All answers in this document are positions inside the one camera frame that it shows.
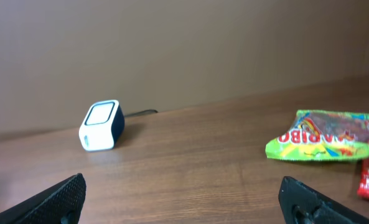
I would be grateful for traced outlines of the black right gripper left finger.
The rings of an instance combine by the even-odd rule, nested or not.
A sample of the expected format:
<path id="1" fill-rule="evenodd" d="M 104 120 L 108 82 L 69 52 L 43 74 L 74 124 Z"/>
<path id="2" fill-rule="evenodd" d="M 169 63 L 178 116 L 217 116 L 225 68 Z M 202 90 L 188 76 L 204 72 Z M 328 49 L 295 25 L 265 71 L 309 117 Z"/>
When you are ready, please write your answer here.
<path id="1" fill-rule="evenodd" d="M 77 173 L 0 213 L 0 224 L 78 224 L 86 182 Z"/>

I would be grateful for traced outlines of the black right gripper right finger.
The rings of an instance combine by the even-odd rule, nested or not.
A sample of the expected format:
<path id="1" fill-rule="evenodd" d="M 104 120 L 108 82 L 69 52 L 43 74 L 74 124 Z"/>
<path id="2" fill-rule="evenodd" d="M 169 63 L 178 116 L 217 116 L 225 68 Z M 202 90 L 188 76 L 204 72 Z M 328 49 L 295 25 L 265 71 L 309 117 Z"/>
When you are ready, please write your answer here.
<path id="1" fill-rule="evenodd" d="M 286 224 L 369 224 L 369 218 L 290 176 L 283 177 L 278 200 Z"/>

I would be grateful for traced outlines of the Haribo gummy candy bag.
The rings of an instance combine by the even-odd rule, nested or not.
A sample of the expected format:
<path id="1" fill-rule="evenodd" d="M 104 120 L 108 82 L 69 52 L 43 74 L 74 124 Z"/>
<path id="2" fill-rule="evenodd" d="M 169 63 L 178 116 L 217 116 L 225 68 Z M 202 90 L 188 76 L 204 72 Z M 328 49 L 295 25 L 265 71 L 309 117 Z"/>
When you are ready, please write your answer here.
<path id="1" fill-rule="evenodd" d="M 369 113 L 298 110 L 287 132 L 267 143 L 269 159 L 352 161 L 369 157 Z"/>

